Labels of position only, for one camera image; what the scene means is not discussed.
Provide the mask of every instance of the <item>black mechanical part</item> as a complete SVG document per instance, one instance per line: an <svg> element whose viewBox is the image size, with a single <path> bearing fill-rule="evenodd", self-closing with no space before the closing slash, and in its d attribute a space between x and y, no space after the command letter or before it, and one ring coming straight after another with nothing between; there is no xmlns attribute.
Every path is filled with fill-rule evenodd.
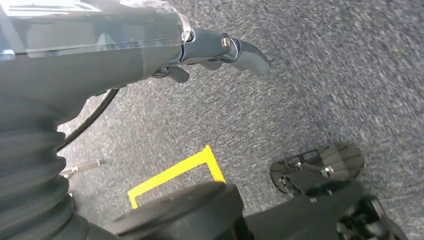
<svg viewBox="0 0 424 240"><path fill-rule="evenodd" d="M255 240L408 240L358 181L306 169L292 176L292 184L302 185L305 194L246 217Z"/></svg>
<svg viewBox="0 0 424 240"><path fill-rule="evenodd" d="M237 187L198 184L121 216L104 228L125 240L250 240Z"/></svg>
<svg viewBox="0 0 424 240"><path fill-rule="evenodd" d="M321 182L251 216L243 217L235 185L209 182L142 205L105 229L125 240L408 240L358 181L296 173Z"/></svg>
<svg viewBox="0 0 424 240"><path fill-rule="evenodd" d="M359 148L350 144L331 143L274 162L271 165L270 174L272 182L281 192L304 194L309 186L304 186L301 179L296 180L297 186L292 185L292 178L296 177L292 176L294 172L308 170L326 178L347 180L356 178L364 166L365 161Z"/></svg>

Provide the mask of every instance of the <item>metal screw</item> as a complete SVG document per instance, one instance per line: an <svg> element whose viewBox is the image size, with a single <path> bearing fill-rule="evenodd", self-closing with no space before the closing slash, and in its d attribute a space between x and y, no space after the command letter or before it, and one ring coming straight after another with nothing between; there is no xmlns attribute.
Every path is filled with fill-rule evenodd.
<svg viewBox="0 0 424 240"><path fill-rule="evenodd" d="M231 38L227 34L222 35L221 37L221 45L225 50L231 49Z"/></svg>

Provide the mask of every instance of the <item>transparent plastic cover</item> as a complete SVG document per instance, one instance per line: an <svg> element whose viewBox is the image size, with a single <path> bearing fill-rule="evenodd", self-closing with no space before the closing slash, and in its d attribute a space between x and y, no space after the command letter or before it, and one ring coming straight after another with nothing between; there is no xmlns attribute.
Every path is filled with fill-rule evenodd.
<svg viewBox="0 0 424 240"><path fill-rule="evenodd" d="M160 0L0 0L0 61L178 46L190 23Z"/></svg>

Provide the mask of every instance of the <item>yellow tape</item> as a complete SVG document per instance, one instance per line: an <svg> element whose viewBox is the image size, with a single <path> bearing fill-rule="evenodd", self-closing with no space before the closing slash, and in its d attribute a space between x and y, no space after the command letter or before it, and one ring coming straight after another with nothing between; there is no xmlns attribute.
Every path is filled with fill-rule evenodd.
<svg viewBox="0 0 424 240"><path fill-rule="evenodd" d="M136 209L138 207L136 197L202 164L207 164L207 167L209 168L209 171L216 182L225 183L224 176L220 170L220 167L218 166L217 161L215 160L214 154L212 153L209 145L207 145L201 152L183 161L180 161L174 166L129 190L128 196L132 208Z"/></svg>

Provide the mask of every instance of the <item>black cable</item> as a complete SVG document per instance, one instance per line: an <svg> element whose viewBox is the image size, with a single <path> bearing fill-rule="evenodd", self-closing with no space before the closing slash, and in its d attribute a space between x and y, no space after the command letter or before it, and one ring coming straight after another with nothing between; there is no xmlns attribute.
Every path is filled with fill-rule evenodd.
<svg viewBox="0 0 424 240"><path fill-rule="evenodd" d="M108 108L111 104L112 100L117 95L119 89L111 89L107 92L104 98L101 100L98 107L69 135L66 136L65 142L62 146L60 146L57 151L59 152L66 146L68 146L72 141L78 138L85 130L87 130L99 117L102 113Z"/></svg>

